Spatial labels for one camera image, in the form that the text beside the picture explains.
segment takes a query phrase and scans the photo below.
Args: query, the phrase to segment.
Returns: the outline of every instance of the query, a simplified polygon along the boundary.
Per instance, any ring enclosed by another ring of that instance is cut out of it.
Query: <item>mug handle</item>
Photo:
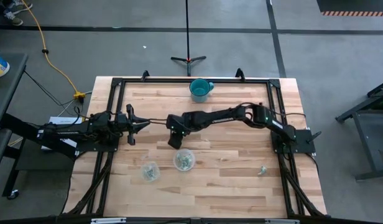
[[[210,91],[214,89],[214,83],[210,82]]]

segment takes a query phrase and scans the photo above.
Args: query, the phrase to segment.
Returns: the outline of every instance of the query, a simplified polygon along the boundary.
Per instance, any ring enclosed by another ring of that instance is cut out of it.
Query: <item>clear plastic cup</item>
[[[189,171],[196,164],[196,157],[191,150],[181,149],[174,155],[173,164],[180,171]]]
[[[142,177],[147,182],[152,182],[160,177],[160,168],[155,162],[147,162],[141,167]]]

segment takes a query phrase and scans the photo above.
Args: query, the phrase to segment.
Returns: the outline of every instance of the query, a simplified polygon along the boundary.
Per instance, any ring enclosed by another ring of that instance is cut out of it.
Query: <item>yellow extension cord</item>
[[[41,34],[41,39],[42,39],[42,45],[44,45],[44,49],[46,50],[47,49],[47,45],[45,44],[45,37],[44,37],[44,34],[42,33],[42,29],[41,29],[41,26],[37,20],[37,18],[34,16],[34,14],[32,13],[32,11],[30,10],[30,8],[27,7],[27,4],[24,2],[24,0],[21,0],[24,4],[24,6],[27,8],[28,12],[31,14],[31,16],[33,17],[35,23],[37,24],[37,27],[38,27],[38,30],[40,31],[40,34]],[[77,88],[75,88],[75,85],[74,83],[70,80],[70,78],[64,73],[62,72],[60,69],[58,69],[56,66],[54,66],[50,60],[49,60],[49,57],[48,57],[48,53],[44,52],[44,55],[45,55],[45,58],[47,59],[47,62],[48,64],[54,68],[58,73],[62,74],[67,80],[68,82],[72,85],[74,91],[75,91],[75,94],[73,95],[74,99],[80,99],[80,98],[85,98],[85,93],[82,93],[80,91],[77,90]],[[14,146],[15,144],[19,143],[20,141],[22,141],[22,138],[19,138],[18,140],[15,140],[13,142],[10,142],[8,144],[8,146]]]

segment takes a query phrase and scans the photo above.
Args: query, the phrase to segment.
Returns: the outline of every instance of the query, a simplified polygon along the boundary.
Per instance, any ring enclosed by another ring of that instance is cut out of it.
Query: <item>wooden tabletop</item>
[[[106,110],[112,77],[96,77],[88,114]],[[294,78],[280,79],[285,110],[302,113],[302,103]],[[117,102],[118,91],[114,97]],[[188,83],[127,83],[123,111],[130,103],[136,116],[163,118],[186,111],[223,110],[242,102],[263,102],[269,106],[267,90],[260,84],[217,83],[205,103],[194,103]],[[300,115],[287,117],[297,129],[306,128]],[[122,138],[114,154],[104,215],[106,217],[286,217],[279,162],[272,152],[270,131],[252,129],[234,121],[212,125],[183,139],[182,148],[191,149],[195,167],[180,172],[173,166],[176,150],[167,141],[169,130],[150,124],[135,135],[136,145]],[[87,152],[75,162],[65,212],[72,209],[91,184],[96,153]],[[146,182],[141,165],[154,161],[160,179]],[[304,154],[296,154],[301,188],[326,213],[316,166]],[[267,168],[258,176],[261,166]],[[290,191],[295,212],[295,194]]]

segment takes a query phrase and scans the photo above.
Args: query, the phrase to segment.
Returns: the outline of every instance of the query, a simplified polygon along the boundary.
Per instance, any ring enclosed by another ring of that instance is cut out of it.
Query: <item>teal mug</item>
[[[190,83],[189,89],[191,98],[196,103],[204,103],[208,98],[208,93],[214,88],[214,83],[205,79],[197,78]]]

